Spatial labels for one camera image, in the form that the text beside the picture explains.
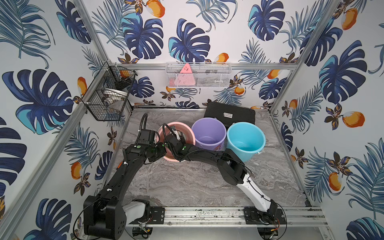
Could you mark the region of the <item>pink plastic bucket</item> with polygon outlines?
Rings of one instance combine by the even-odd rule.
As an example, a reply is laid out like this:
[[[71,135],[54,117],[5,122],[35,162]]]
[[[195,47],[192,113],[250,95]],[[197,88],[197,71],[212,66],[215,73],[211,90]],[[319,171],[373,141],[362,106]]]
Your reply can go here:
[[[162,135],[164,135],[164,138],[166,138],[166,135],[168,133],[170,134],[180,133],[179,134],[180,137],[183,137],[182,133],[187,134],[191,132],[193,132],[192,129],[188,125],[181,122],[171,122],[168,124],[163,124],[158,130],[158,133],[160,135],[160,142],[162,142],[162,139],[163,139]]]

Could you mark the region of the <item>purple plastic bucket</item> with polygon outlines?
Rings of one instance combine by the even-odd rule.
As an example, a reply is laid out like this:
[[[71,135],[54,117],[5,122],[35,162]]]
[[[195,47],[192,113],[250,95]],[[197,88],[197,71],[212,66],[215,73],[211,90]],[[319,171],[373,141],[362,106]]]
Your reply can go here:
[[[215,118],[197,120],[192,131],[196,138],[196,146],[210,151],[221,151],[227,136],[227,129]]]

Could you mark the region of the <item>turquoise plastic bucket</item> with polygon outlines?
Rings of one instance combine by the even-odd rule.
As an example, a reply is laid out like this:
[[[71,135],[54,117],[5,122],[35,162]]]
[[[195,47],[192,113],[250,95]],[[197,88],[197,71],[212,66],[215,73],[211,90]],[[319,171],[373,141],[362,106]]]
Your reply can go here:
[[[265,134],[255,124],[239,122],[227,130],[227,149],[232,150],[243,162],[260,154],[265,145]]]

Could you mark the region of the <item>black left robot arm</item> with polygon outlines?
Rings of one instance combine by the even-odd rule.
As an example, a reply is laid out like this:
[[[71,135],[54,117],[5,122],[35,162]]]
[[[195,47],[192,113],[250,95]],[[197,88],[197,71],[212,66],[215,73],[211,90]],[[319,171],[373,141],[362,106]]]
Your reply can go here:
[[[158,133],[140,130],[135,143],[123,150],[123,160],[115,174],[96,196],[84,201],[84,233],[99,238],[117,240],[127,224],[144,223],[151,219],[148,201],[137,200],[123,207],[124,196],[139,169],[146,161],[155,162],[166,154]]]

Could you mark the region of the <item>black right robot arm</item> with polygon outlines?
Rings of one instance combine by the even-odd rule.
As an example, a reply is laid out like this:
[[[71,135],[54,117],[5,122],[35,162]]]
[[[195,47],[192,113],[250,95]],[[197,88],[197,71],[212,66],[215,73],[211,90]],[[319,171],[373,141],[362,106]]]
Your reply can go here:
[[[202,162],[217,167],[223,179],[241,189],[259,212],[271,218],[277,214],[277,203],[256,186],[245,164],[232,150],[210,151],[198,148],[178,140],[173,133],[164,135],[164,141],[177,161]]]

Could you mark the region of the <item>black plastic tool case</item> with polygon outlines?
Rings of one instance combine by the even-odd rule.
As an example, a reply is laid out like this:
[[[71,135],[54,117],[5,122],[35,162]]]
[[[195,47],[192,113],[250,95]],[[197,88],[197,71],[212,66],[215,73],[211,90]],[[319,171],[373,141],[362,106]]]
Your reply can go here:
[[[217,119],[228,129],[239,122],[254,124],[256,112],[252,109],[211,102],[206,108],[204,117]]]

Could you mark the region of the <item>pink triangular object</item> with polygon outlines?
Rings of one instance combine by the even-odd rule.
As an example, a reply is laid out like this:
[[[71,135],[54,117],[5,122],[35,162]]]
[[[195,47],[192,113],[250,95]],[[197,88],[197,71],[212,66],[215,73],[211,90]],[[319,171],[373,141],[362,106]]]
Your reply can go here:
[[[196,80],[189,63],[186,63],[175,79],[176,87],[190,87],[196,84]]]

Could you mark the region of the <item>aluminium front rail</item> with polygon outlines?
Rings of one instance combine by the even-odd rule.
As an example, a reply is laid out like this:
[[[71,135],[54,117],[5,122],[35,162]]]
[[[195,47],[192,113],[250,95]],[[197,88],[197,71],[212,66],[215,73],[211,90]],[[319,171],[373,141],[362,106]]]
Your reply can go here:
[[[327,220],[318,207],[282,207],[287,223],[272,227],[327,227]],[[247,225],[244,207],[165,207],[162,225],[142,225],[145,227],[267,227]]]

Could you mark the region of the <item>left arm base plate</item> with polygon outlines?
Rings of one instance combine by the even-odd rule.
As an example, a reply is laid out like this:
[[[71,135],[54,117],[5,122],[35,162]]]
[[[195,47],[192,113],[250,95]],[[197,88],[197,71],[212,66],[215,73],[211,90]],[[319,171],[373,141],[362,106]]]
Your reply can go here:
[[[133,219],[130,215],[132,211],[126,210],[127,223],[126,225],[162,225],[165,218],[165,208],[151,207],[144,208],[144,213],[140,218]]]

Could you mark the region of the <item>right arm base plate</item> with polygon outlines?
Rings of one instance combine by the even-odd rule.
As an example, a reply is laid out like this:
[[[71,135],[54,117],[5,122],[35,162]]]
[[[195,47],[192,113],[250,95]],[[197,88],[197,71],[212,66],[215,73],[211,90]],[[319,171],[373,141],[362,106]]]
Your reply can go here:
[[[282,209],[277,208],[274,215],[264,213],[257,210],[255,207],[245,207],[244,217],[247,225],[261,225],[272,227],[274,225],[285,225],[287,218]]]

